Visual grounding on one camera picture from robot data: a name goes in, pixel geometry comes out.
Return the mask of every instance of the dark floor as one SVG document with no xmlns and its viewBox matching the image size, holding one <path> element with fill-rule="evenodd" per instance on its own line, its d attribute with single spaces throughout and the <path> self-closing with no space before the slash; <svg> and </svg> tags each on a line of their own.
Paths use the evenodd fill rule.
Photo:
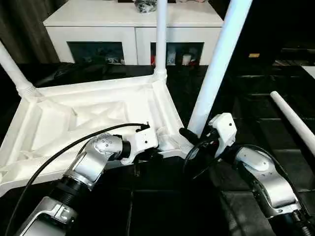
<svg viewBox="0 0 315 236">
<path fill-rule="evenodd" d="M 94 65 L 72 73 L 64 71 L 63 75 L 59 72 L 53 80 L 40 80 L 57 66 L 25 65 L 22 70 L 38 87 L 147 75 L 153 70 L 149 66 Z M 202 66 L 168 68 L 167 86 L 185 126 L 205 71 Z M 0 75 L 8 82 L 11 95 L 2 105 L 6 111 L 0 117 L 3 138 L 19 98 L 4 72 Z M 213 117 L 231 112 L 238 128 L 238 143 L 256 144 L 271 151 L 288 172 L 311 214 L 315 214 L 314 157 L 275 107 L 269 93 L 277 90 L 315 132 L 314 87 L 315 80 L 300 67 L 238 68 L 226 75 L 210 114 Z M 204 235 L 218 229 L 220 235 L 273 235 L 249 188 L 228 164 L 211 169 L 211 178 L 206 173 L 194 182 L 183 179 L 181 164 L 177 157 L 146 163 L 141 166 L 140 177 L 134 176 L 134 167 L 107 172 L 90 201 L 84 203 L 85 214 L 80 215 L 73 232 L 85 235 L 93 227 L 99 235 L 127 235 L 130 225 L 131 236 Z M 17 225 L 53 184 L 33 186 Z M 14 189 L 0 198 L 0 234 L 20 193 L 21 189 Z"/>
</svg>

